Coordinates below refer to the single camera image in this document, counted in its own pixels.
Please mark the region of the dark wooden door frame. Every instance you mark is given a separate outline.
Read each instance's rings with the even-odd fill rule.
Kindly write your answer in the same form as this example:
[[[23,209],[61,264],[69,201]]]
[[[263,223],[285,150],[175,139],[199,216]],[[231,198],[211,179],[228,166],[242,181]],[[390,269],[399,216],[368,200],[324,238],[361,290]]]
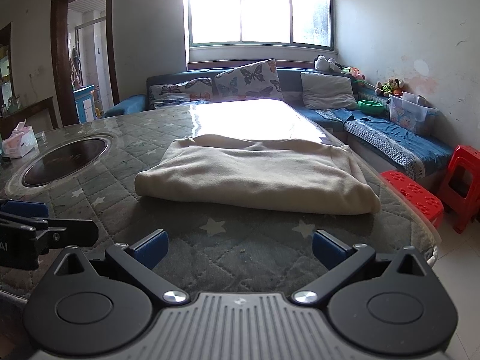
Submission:
[[[113,0],[51,0],[50,43],[62,125],[79,124],[73,91],[94,86],[96,119],[120,102]]]

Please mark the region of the black white plush toy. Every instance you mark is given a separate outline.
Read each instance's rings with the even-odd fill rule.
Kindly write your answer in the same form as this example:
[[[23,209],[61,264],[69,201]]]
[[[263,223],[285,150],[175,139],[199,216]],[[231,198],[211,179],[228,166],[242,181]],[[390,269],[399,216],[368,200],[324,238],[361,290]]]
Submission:
[[[337,72],[340,73],[343,67],[334,59],[327,59],[324,55],[318,55],[314,61],[314,67],[319,72]]]

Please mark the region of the small butterfly print pillow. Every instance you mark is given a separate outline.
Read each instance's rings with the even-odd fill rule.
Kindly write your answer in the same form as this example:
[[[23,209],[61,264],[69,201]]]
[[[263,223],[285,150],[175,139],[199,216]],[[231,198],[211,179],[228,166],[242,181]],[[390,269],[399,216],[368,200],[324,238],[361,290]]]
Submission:
[[[179,84],[160,84],[149,88],[151,109],[181,105],[187,102],[213,99],[213,82],[210,78],[197,78]]]

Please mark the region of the black round induction cooktop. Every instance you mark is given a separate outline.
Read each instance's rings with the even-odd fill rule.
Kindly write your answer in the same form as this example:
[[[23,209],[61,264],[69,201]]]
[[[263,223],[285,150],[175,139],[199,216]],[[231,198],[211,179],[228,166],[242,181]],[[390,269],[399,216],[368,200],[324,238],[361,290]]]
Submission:
[[[22,185],[36,188],[80,171],[107,151],[110,142],[103,137],[87,137],[62,144],[42,155],[22,176]]]

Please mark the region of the green plastic bowl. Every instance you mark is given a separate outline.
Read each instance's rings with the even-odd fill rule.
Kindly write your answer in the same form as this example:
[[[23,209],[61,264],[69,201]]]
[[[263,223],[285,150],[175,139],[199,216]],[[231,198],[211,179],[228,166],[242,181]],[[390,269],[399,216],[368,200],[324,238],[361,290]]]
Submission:
[[[385,106],[374,100],[361,99],[358,102],[358,108],[368,116],[380,116],[385,111]]]

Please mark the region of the clear plastic storage box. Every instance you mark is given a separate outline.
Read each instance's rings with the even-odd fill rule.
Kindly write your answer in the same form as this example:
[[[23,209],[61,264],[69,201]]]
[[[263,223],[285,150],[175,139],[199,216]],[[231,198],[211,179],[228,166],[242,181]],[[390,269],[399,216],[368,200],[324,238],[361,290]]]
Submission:
[[[438,110],[426,105],[419,96],[416,96],[414,102],[403,97],[390,96],[390,121],[416,135],[431,135],[437,114]]]

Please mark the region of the blue cloth on sofa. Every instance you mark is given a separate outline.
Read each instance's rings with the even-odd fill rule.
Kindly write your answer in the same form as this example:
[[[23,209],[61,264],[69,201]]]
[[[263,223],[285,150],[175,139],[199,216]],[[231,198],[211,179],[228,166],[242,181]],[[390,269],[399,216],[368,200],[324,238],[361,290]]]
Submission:
[[[380,117],[369,116],[361,111],[316,110],[320,116],[341,121],[344,129],[361,141],[383,152],[388,158],[403,166],[416,161],[425,168],[441,169],[448,165],[453,149],[434,139],[411,133],[407,129]]]

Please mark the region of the blue corner sofa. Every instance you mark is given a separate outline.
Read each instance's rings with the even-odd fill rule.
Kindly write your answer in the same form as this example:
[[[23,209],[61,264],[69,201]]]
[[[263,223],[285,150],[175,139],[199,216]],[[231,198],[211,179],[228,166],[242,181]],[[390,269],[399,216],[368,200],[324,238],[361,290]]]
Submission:
[[[228,69],[201,69],[151,76],[146,80],[147,95],[134,95],[105,112],[104,117],[122,116],[151,110],[153,88],[167,85],[180,87],[191,80],[210,79],[213,95],[218,97],[215,77]],[[453,149],[432,136],[419,136],[389,121],[386,116],[370,116],[359,111],[308,109],[302,100],[302,72],[299,68],[280,67],[283,99],[302,116],[349,144],[378,172],[397,170],[420,182],[427,189],[438,182],[447,170]]]

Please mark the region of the pink tissue box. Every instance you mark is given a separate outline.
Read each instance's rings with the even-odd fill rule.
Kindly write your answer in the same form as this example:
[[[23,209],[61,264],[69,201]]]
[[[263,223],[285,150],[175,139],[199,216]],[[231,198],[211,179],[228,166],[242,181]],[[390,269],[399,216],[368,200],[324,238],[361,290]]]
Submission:
[[[38,141],[26,121],[18,122],[11,135],[2,142],[2,152],[9,158],[23,158],[38,147]]]

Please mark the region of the large butterfly print pillow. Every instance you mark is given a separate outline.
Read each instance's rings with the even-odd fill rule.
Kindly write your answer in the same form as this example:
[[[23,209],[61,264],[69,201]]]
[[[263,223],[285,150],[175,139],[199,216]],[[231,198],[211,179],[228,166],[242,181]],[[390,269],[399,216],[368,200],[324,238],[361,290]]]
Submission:
[[[214,82],[224,100],[283,99],[277,63],[273,58],[222,72],[215,76]]]

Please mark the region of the colourful plush toys pile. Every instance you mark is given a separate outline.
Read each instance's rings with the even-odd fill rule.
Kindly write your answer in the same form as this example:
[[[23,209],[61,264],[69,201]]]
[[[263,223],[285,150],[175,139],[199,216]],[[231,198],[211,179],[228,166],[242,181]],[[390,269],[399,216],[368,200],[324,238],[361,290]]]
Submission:
[[[390,78],[386,82],[377,82],[375,94],[380,97],[403,96],[404,81],[398,78]]]

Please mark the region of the grey plain cushion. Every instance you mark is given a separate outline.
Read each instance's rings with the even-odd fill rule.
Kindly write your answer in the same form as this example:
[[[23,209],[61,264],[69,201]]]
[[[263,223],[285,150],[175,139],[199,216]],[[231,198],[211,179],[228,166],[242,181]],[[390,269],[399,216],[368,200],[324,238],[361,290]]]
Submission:
[[[337,110],[358,108],[352,82],[346,76],[332,76],[315,72],[300,73],[303,102],[313,110]]]

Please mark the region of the red plastic stool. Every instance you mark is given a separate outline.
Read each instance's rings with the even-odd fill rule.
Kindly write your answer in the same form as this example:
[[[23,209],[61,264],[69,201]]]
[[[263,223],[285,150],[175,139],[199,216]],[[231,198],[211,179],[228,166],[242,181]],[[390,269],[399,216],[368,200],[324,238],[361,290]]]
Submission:
[[[444,208],[436,196],[402,172],[390,170],[382,172],[381,176],[415,206],[435,229],[439,228]]]
[[[438,197],[455,214],[453,229],[461,234],[479,213],[479,150],[458,145],[439,187]]]

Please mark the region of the blue white small cabinet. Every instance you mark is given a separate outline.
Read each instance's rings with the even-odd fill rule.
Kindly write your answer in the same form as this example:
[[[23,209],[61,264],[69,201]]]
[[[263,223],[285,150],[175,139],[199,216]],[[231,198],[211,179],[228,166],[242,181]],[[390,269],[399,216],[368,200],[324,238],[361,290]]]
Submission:
[[[87,85],[73,91],[76,113],[81,124],[96,119],[94,94],[95,87],[93,85]]]

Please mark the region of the cream beige sweater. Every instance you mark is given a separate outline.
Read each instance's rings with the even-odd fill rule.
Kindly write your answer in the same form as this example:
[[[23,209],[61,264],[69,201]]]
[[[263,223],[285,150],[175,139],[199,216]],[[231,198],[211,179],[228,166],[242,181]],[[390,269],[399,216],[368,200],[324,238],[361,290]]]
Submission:
[[[346,146],[312,141],[244,141],[221,135],[174,141],[140,172],[137,195],[327,215],[376,214],[380,199]]]

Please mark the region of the window with purple blind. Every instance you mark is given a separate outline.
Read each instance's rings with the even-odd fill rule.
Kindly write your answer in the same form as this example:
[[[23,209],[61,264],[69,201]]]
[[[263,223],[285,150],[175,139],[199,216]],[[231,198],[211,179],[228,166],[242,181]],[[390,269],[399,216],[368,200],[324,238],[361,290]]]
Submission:
[[[189,42],[331,49],[333,0],[187,0]]]

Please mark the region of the dark wooden side cabinet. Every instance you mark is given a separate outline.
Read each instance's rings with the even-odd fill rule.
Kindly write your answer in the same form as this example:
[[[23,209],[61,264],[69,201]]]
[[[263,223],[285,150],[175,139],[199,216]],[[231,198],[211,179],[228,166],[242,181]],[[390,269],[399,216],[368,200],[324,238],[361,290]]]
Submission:
[[[1,138],[3,140],[7,139],[19,122],[31,118],[32,116],[35,116],[43,111],[48,111],[52,128],[58,128],[59,124],[55,114],[53,97],[48,97],[40,102],[36,102],[32,105],[21,108],[7,116],[2,116],[0,124]]]

